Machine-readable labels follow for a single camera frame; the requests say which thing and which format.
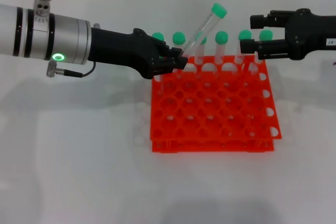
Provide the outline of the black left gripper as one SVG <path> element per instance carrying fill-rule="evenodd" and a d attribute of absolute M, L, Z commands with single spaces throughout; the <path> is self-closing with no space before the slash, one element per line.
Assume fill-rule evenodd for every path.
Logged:
<path fill-rule="evenodd" d="M 131 34 L 92 28 L 88 60 L 130 67 L 143 78 L 153 79 L 174 69 L 183 70 L 188 58 L 179 57 L 181 52 L 181 48 L 169 47 L 139 28 Z"/>

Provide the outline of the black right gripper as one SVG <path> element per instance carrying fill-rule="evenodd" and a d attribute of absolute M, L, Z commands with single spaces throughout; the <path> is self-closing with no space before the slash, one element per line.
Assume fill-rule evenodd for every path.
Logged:
<path fill-rule="evenodd" d="M 319 16 L 309 9 L 271 10 L 267 16 L 251 15 L 250 28 L 285 27 L 285 39 L 243 39 L 243 54 L 257 53 L 259 60 L 302 60 L 307 54 L 318 50 L 335 50 L 335 16 Z"/>

